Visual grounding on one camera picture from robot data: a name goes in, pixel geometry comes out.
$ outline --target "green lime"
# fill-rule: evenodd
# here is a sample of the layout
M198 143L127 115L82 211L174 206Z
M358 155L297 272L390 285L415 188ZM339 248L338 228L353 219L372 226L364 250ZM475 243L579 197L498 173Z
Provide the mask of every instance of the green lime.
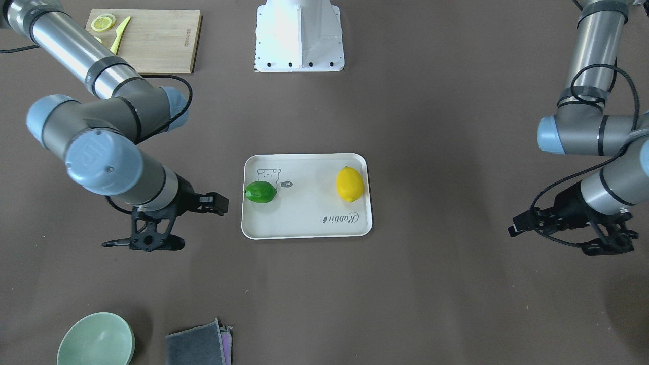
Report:
M255 181L246 186L243 193L248 200L255 203L268 203L277 194L277 189L267 181Z

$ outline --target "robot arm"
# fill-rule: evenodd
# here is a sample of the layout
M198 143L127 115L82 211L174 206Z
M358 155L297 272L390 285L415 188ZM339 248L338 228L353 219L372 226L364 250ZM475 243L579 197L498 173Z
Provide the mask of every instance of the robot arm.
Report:
M649 115L604 115L622 28L632 0L594 0L584 4L566 88L554 116L541 120L539 147L546 152L614 156L596 173L556 196L552 208L534 207L513 219L512 237L535 230L549 235L591 226L597 238L581 244L586 255L633 251L637 233L626 228L627 208L649 200Z
M194 193L189 182L135 146L185 123L188 104L177 89L149 84L79 27L58 0L4 0L2 10L0 26L31 38L100 99L81 104L65 95L44 97L30 108L27 127L64 161L75 182L134 206L131 237L105 247L182 249L183 239L170 234L176 217L227 212L228 199ZM167 229L159 233L165 220Z

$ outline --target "yellow knife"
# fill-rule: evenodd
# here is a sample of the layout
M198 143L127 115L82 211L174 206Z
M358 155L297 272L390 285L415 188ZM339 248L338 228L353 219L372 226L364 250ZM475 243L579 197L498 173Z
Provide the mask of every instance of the yellow knife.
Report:
M130 16L127 16L126 19L124 19L115 30L115 33L117 33L117 37L115 38L113 45L110 46L111 52L117 54L117 50L119 49L119 43L121 42L121 37L124 35L124 30L126 29L126 26L129 24L129 21L130 21Z

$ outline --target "cartoon bear drawing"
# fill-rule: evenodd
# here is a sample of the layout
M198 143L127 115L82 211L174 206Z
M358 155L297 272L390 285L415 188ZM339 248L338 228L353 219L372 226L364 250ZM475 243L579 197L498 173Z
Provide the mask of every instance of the cartoon bear drawing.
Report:
M267 181L277 189L277 182L280 180L282 169L258 169L257 180Z

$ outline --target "black cable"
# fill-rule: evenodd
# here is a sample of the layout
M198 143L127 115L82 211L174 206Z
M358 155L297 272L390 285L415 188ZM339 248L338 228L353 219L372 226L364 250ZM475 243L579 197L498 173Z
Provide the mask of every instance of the black cable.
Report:
M126 209L124 209L124 208L119 207L117 204L115 204L115 202L113 201L113 199L110 198L110 196L108 196L108 195L104 195L104 197L106 198L106 201L108 202L108 204L110 204L110 206L113 207L113 208L115 208L118 212L121 212L121 213L124 213L124 214L128 214L128 215L130 215L130 211L128 211L128 210L126 210Z
M572 96L575 97L576 99L580 100L580 101L583 101L584 103L587 103L587 104L593 104L592 101L586 101L586 100L583 100L583 99L579 98L578 95L575 94L575 91L574 91L574 83L577 81L577 79L579 78L579 76L582 75L582 73L586 72L586 71L589 70L589 69L592 69L592 68L599 68L599 67L612 69L615 73L620 73L620 75L622 75L622 76L626 79L626 81L629 83L629 87L631 88L631 93L633 94L633 104L634 104L634 107L635 107L634 110L633 110L633 123L631 124L631 132L632 132L632 131L635 131L636 128L637 128L637 125L638 125L638 119L639 119L639 117L640 117L640 98L639 98L639 96L638 96L638 91L637 91L636 88L635 88L635 85L634 85L634 83L633 83L633 80L631 80L631 77L630 77L626 72L624 72L622 69L620 69L620 68L618 68L618 67L616 67L616 66L611 66L611 65L609 65L609 64L593 64L593 65L586 66L586 67L582 68L579 72L577 72L577 74L574 76L574 78L573 78L572 81L570 82L570 92L571 92ZM627 148L630 144L632 144L632 143L634 143L635 141L637 141L638 139L640 139L640 138L644 138L644 137L645 137L645 136L640 136L640 137L636 137L636 138L634 138L634 139L631 139L631 140L627 141L627 142L626 142L622 147L620 147L619 151L617 152L617 154L615 154L615 156L613 156L613 157L611 157L610 159L608 159L608 160L602 162L601 164L597 164L597 165L595 165L595 166L593 166L593 167L591 167L591 168L587 168L586 170L580 171L580 172L578 172L578 173L573 173L572 175L567 176L567 177L564 177L563 179L561 179L561 180L559 180L559 181L556 181L556 182L554 182L553 184L551 184L550 186L548 186L547 188L543 189L543 190L539 193L539 195L537 195L537 196L534 198L534 200L532 201L532 205L530 205L530 214L532 214L532 215L536 215L536 211L535 211L535 209L536 209L536 207L535 207L535 206L536 206L536 203L537 203L537 202L539 201L539 199L543 196L543 194L547 193L547 191L549 191L550 189L552 189L553 187L555 187L555 186L557 186L557 185L559 185L559 184L565 183L565 182L568 181L568 180L572 180L572 179L574 179L575 177L581 176L581 175L583 175L583 174L585 174L585 173L589 173L589 172L591 172L591 171L593 171L593 170L597 170L597 169L599 169L599 168L602 168L602 167L604 167L604 166L610 164L611 162L615 161L616 159L618 159L618 158L620 158L622 155L624 155L624 154L626 153L626 148ZM573 244L573 243L571 243L571 242L567 242L567 241L561 240L561 239L559 239L559 238L552 237L552 236L550 236L549 234L545 234L544 232L542 232L539 228L537 228L537 227L535 227L535 226L532 226L532 228L534 229L534 231L535 231L536 233L538 233L538 234L541 235L542 237L545 237L545 238L547 238L547 239L549 239L549 240L551 240L551 241L555 241L555 242L557 242L557 243L560 243L560 244L563 244L563 245L567 245L567 246L570 246L570 247L582 247L582 246L583 246L583 244Z
M176 75L142 75L142 77L145 77L147 79L174 79L174 80L178 80L178 81L182 82L183 84L185 84L185 86L187 86L188 96L187 96L187 103L180 110L180 112L178 112L178 114L174 115L169 121L167 121L166 123L161 125L159 128L157 128L155 131L153 131L149 135L147 135L147 136L145 136L143 138L140 138L140 140L136 141L135 144L140 144L140 143L148 140L149 138L155 136L156 134L158 134L158 133L164 131L165 129L167 129L174 121L176 121L181 115L183 115L183 113L185 113L187 111L187 109L190 108L191 100L193 99L193 90L191 89L191 85L189 84L189 82L187 80L183 79L182 77L179 77L179 76L176 76Z
M40 48L38 44L27 45L25 47L13 48L13 49L0 49L0 53L16 53L26 51L28 49Z
M613 66L617 67L617 57L615 57L615 63L613 64ZM607 92L610 93L613 91L613 87L615 86L615 81L617 81L617 72L613 72L613 79L611 79L611 86L609 86L609 89L606 90Z

